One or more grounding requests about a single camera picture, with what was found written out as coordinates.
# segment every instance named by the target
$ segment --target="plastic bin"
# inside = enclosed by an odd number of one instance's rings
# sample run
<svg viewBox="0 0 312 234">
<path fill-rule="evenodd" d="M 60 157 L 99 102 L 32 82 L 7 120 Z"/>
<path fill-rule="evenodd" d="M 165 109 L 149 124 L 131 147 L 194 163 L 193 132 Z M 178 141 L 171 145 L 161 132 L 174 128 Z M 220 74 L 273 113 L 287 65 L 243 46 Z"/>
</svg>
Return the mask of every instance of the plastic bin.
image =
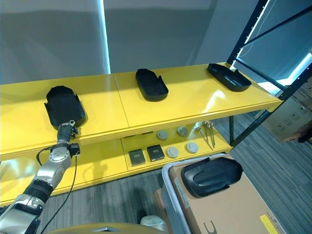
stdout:
<svg viewBox="0 0 312 234">
<path fill-rule="evenodd" d="M 197 157 L 192 159 L 187 159 L 179 162 L 168 163 L 162 168 L 162 178 L 164 180 L 164 185 L 161 189 L 161 199 L 164 202 L 166 212 L 170 221 L 170 225 L 172 230 L 175 234 L 192 234 L 187 221 L 184 217 L 182 208 L 180 203 L 176 197 L 176 193 L 172 186 L 172 183 L 169 178 L 169 170 L 174 165 L 179 165 L 186 162 L 195 162 L 198 160 L 203 160 L 208 157 L 221 157 L 226 154 L 216 154 L 212 156 L 204 156 L 204 157 Z"/>
</svg>

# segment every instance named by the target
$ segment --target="black metal shelf frame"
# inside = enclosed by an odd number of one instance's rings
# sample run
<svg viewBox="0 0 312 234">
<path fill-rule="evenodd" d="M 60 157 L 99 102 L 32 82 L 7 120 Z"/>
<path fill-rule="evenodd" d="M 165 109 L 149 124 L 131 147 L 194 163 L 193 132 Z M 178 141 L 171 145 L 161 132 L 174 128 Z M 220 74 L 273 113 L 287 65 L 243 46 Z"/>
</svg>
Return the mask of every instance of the black metal shelf frame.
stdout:
<svg viewBox="0 0 312 234">
<path fill-rule="evenodd" d="M 253 27 L 255 26 L 258 18 L 260 17 L 261 12 L 263 11 L 263 8 L 268 3 L 269 0 L 259 0 L 250 19 L 247 22 L 246 27 L 244 28 L 242 34 L 240 35 L 233 51 L 231 52 L 227 63 L 233 64 L 235 61 L 239 62 L 249 70 L 253 71 L 257 75 L 264 78 L 266 81 L 270 82 L 271 84 L 275 85 L 277 88 L 279 88 L 283 93 L 278 97 L 279 99 L 286 101 L 288 98 L 290 98 L 294 92 L 296 92 L 302 84 L 304 84 L 312 75 L 312 63 L 300 74 L 299 77 L 288 87 L 285 87 L 278 83 L 273 78 L 269 77 L 268 75 L 264 74 L 263 72 L 259 71 L 258 69 L 252 67 L 244 60 L 240 59 L 238 54 L 239 51 L 245 47 L 246 45 L 255 42 L 259 38 L 267 35 L 268 33 L 272 32 L 276 28 L 285 25 L 296 18 L 303 16 L 304 14 L 312 11 L 312 6 L 309 6 L 308 8 L 298 12 L 297 14 L 289 17 L 288 19 L 284 20 L 283 22 L 275 25 L 274 27 L 270 28 L 269 30 L 261 33 L 259 36 L 254 37 L 251 40 L 246 41 L 249 34 L 251 33 Z M 235 147 L 237 144 L 239 144 L 245 137 L 247 137 L 253 130 L 255 130 L 263 121 L 265 121 L 273 112 L 264 111 L 253 123 L 251 123 L 238 137 L 234 138 L 234 116 L 229 117 L 229 126 L 230 126 L 230 145 L 232 147 Z"/>
</svg>

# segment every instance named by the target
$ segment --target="yellow shelf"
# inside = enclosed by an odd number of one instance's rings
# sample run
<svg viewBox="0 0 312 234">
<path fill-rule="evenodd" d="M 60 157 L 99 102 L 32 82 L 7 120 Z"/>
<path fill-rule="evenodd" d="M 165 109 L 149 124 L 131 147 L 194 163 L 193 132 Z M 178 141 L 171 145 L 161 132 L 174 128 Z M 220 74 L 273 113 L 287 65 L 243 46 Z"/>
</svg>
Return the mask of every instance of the yellow shelf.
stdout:
<svg viewBox="0 0 312 234">
<path fill-rule="evenodd" d="M 40 155 L 45 162 L 47 153 Z M 61 183 L 53 195 L 70 189 L 75 172 L 75 159 L 65 172 Z M 80 189 L 97 183 L 117 178 L 118 174 L 127 172 L 127 165 L 120 139 L 81 146 L 81 156 L 77 158 L 77 175 L 74 189 Z M 0 205 L 12 202 L 23 193 L 39 169 L 36 156 L 21 157 L 3 161 L 0 165 Z"/>
<path fill-rule="evenodd" d="M 1 85 L 1 160 L 31 157 L 55 144 L 57 132 L 43 104 L 47 92 L 57 85 L 73 89 L 88 115 L 76 139 L 80 145 L 255 110 L 272 111 L 281 103 L 253 81 L 246 91 L 232 92 L 206 71 L 207 66 L 155 70 L 169 89 L 160 102 L 144 100 L 135 72 Z"/>
<path fill-rule="evenodd" d="M 168 139 L 165 141 L 159 140 L 157 138 L 157 131 L 154 131 L 150 134 L 140 134 L 136 136 L 122 138 L 122 146 L 124 149 L 126 163 L 128 167 L 128 171 L 135 171 L 140 173 L 142 171 L 148 171 L 155 168 L 162 167 L 163 165 L 173 162 L 179 161 L 185 158 L 191 157 L 199 157 L 203 155 L 211 155 L 217 154 L 220 152 L 229 152 L 231 150 L 231 146 L 227 143 L 227 141 L 222 137 L 222 135 L 214 129 L 214 138 L 215 138 L 215 148 L 210 148 L 205 140 L 202 138 L 200 133 L 196 131 L 194 128 L 190 131 L 190 134 L 187 137 L 181 137 L 177 134 L 178 127 L 173 127 L 166 129 L 168 133 Z M 212 147 L 211 137 L 208 133 L 208 140 L 209 144 Z M 199 146 L 199 150 L 196 154 L 191 154 L 186 150 L 186 144 L 189 142 L 194 142 Z M 157 161 L 151 162 L 149 155 L 147 153 L 147 147 L 152 145 L 161 145 L 161 148 L 165 154 L 165 158 Z M 166 150 L 174 146 L 179 150 L 179 155 L 177 158 L 172 159 L 167 156 Z M 129 151 L 142 149 L 144 157 L 145 157 L 145 164 L 132 166 L 131 160 L 129 156 Z"/>
<path fill-rule="evenodd" d="M 50 124 L 44 103 L 46 94 L 58 85 L 78 94 L 87 114 L 80 127 L 81 137 L 129 127 L 112 75 L 1 85 L 1 160 L 31 156 L 56 143 L 57 131 Z"/>
<path fill-rule="evenodd" d="M 191 131 L 188 137 L 180 137 L 176 134 L 176 128 L 167 129 L 166 131 L 169 135 L 166 141 L 160 141 L 156 137 L 156 132 L 153 132 L 123 138 L 122 140 L 114 139 L 81 146 L 74 190 L 159 168 L 168 162 L 231 150 L 231 146 L 216 130 L 214 131 L 216 146 L 213 151 L 198 132 Z M 199 145 L 199 151 L 196 154 L 190 154 L 184 149 L 185 144 L 190 141 Z M 175 146 L 180 151 L 179 156 L 175 159 L 166 156 L 162 160 L 151 162 L 146 147 L 155 144 L 160 144 L 164 153 L 167 147 Z M 145 164 L 131 167 L 128 151 L 133 149 L 143 149 Z M 47 152 L 42 153 L 40 156 L 41 161 L 45 162 L 47 157 Z M 17 195 L 23 193 L 38 169 L 39 164 L 35 156 L 3 161 L 0 165 L 0 206 L 11 203 Z M 72 166 L 65 172 L 61 183 L 53 191 L 52 195 L 69 191 L 74 172 L 75 161 L 72 159 Z"/>
<path fill-rule="evenodd" d="M 233 92 L 219 83 L 207 64 L 157 69 L 168 87 L 160 102 L 146 101 L 137 86 L 135 72 L 114 74 L 129 126 L 187 124 L 257 109 L 274 108 L 281 102 L 255 82 L 244 92 Z"/>
</svg>

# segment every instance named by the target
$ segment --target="black plastic tray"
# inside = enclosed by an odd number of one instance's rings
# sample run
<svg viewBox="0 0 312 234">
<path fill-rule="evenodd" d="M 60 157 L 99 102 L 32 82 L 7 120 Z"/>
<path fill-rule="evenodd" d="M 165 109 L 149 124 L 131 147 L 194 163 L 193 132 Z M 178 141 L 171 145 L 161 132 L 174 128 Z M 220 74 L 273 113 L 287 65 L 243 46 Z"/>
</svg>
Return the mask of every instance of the black plastic tray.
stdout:
<svg viewBox="0 0 312 234">
<path fill-rule="evenodd" d="M 229 188 L 240 180 L 242 173 L 242 166 L 237 161 L 220 157 L 184 167 L 181 177 L 190 194 L 200 198 Z"/>
<path fill-rule="evenodd" d="M 75 126 L 81 126 L 86 115 L 78 98 L 73 90 L 65 86 L 53 87 L 47 94 L 48 102 L 45 103 L 45 108 L 52 126 L 58 129 L 62 123 L 75 121 Z"/>
<path fill-rule="evenodd" d="M 161 101 L 168 95 L 168 88 L 161 76 L 157 77 L 154 72 L 148 69 L 138 69 L 136 80 L 142 95 L 148 101 Z"/>
<path fill-rule="evenodd" d="M 237 69 L 233 72 L 225 66 L 216 63 L 211 63 L 208 65 L 207 70 L 220 83 L 222 83 L 228 89 L 235 92 L 245 91 L 252 84 L 250 80 L 248 80 L 242 74 L 240 74 L 240 72 Z"/>
</svg>

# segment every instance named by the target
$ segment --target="gray wall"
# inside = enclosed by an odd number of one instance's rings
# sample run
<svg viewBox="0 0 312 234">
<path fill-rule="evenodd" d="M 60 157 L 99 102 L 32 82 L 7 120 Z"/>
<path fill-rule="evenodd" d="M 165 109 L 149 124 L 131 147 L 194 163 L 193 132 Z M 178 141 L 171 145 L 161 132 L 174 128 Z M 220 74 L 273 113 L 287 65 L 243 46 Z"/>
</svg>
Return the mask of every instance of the gray wall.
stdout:
<svg viewBox="0 0 312 234">
<path fill-rule="evenodd" d="M 263 25 L 259 34 L 310 5 L 311 0 L 271 0 L 251 38 L 256 36 L 262 23 Z M 272 6 L 273 8 L 270 14 L 263 22 Z M 255 41 L 251 50 L 241 58 L 276 80 L 288 78 L 312 48 L 311 29 L 312 13 L 310 12 Z M 249 49 L 250 46 L 246 46 L 246 49 L 242 51 L 241 55 L 244 55 Z M 265 81 L 238 63 L 235 64 L 235 67 L 245 72 L 257 82 Z"/>
<path fill-rule="evenodd" d="M 104 0 L 112 73 L 226 61 L 257 0 Z"/>
<path fill-rule="evenodd" d="M 1 0 L 1 83 L 106 73 L 97 0 Z"/>
</svg>

